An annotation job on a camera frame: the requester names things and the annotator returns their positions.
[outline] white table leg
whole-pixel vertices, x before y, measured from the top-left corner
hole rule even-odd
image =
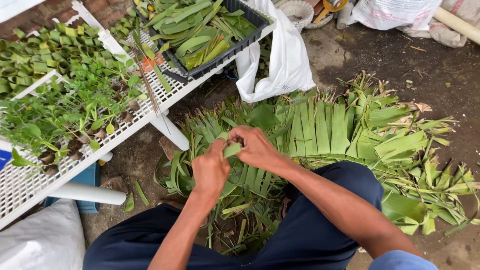
[[[99,160],[104,161],[104,162],[109,162],[113,157],[112,152],[108,152],[107,154],[103,155]]]
[[[190,148],[187,137],[164,114],[160,114],[150,123],[180,149],[186,151]]]
[[[71,181],[52,192],[49,196],[115,205],[122,204],[127,198],[127,195],[120,191]]]

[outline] concrete floor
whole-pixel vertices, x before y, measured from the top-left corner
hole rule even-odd
[[[465,162],[475,177],[480,161],[480,49],[467,44],[463,48],[451,49],[431,39],[409,39],[401,32],[376,31],[359,24],[344,31],[335,29],[333,23],[322,29],[302,33],[315,83],[321,88],[337,86],[336,80],[349,80],[361,70],[376,73],[376,77],[389,81],[392,89],[398,90],[402,101],[424,102],[433,108],[425,113],[430,119],[453,115],[460,122],[452,134],[450,147],[437,151],[446,164]],[[410,46],[425,49],[426,52]],[[405,80],[413,81],[416,88],[406,88]],[[218,85],[207,97],[205,95]],[[169,118],[181,121],[185,113],[200,106],[211,108],[225,96],[238,95],[233,81],[223,75],[212,77],[203,87],[194,90],[170,108]],[[166,192],[153,182],[157,159],[162,155],[158,144],[161,133],[147,125],[113,150],[114,157],[101,169],[102,180],[121,175],[130,189],[139,181],[150,204],[145,206],[135,198],[134,210],[124,213],[123,206],[101,205],[99,214],[83,215],[85,237],[91,243],[107,228],[153,207],[156,201],[166,197]],[[184,201],[185,198],[170,198]],[[476,210],[474,198],[462,198],[467,214]],[[442,232],[450,228],[442,221],[436,222],[438,232],[430,235],[410,237],[415,246],[433,262],[439,270],[480,270],[480,226],[469,225],[464,230],[445,237]],[[372,259],[366,253],[357,253],[348,270],[367,269]]]

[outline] man's right hand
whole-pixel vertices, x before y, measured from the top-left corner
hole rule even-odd
[[[237,157],[256,168],[274,172],[278,162],[285,158],[259,128],[237,126],[230,130],[228,139],[242,144],[243,148],[237,153]]]

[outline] white plastic grid tray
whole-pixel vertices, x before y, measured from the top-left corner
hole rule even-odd
[[[276,24],[272,24],[264,28],[260,39],[272,32],[275,27]],[[141,40],[142,42],[147,42],[150,46],[153,45],[153,41],[148,40],[148,34],[146,33],[141,33]],[[187,85],[165,76],[168,83],[172,86],[172,90],[169,93],[165,91],[155,72],[146,73],[145,76],[155,93],[155,99],[160,106],[160,111],[167,110],[235,58],[236,55],[199,79],[193,80],[189,78]],[[166,61],[159,67],[160,70],[169,69],[174,73],[181,74],[178,69],[170,68]],[[143,85],[141,91],[146,93],[145,85]],[[107,135],[104,139],[97,139],[101,145],[99,150],[93,151],[90,147],[84,146],[80,150],[84,154],[82,159],[72,161],[68,157],[62,158],[58,164],[59,173],[53,177],[36,173],[27,179],[26,177],[34,171],[34,168],[15,167],[9,161],[4,169],[0,171],[0,229],[28,211],[35,204],[41,202],[50,193],[67,183],[100,157],[110,152],[129,136],[156,118],[150,99],[139,101],[139,105],[141,108],[134,112],[134,118],[130,123],[117,121],[119,123],[118,130],[111,135]],[[30,156],[28,159],[32,162],[38,162],[36,157]]]

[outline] dark shorts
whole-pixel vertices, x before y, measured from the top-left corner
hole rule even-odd
[[[383,188],[367,167],[342,161],[313,172],[381,210]],[[345,269],[359,245],[339,231],[293,185],[288,184],[284,193],[293,200],[288,215],[257,255],[232,258],[194,244],[187,269]],[[87,249],[83,269],[147,269],[179,213],[162,204],[108,229]]]

